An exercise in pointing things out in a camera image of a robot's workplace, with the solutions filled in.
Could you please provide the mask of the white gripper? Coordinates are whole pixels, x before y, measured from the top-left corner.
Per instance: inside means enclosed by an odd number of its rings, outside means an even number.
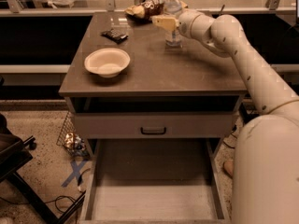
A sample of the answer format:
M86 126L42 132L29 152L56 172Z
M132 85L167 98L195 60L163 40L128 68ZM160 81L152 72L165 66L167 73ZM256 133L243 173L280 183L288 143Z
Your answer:
M212 40L210 29L215 19L202 12L185 10L178 20L170 15L152 16L151 20L154 25L169 32L178 28L181 35L202 44Z

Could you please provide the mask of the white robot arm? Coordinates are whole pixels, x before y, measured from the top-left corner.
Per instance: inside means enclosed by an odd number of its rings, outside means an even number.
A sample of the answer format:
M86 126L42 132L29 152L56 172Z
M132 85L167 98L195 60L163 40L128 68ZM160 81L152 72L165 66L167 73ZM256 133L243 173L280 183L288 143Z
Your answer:
M227 54L259 116L236 141L232 224L299 224L299 97L247 40L231 15L216 19L187 9L152 22Z

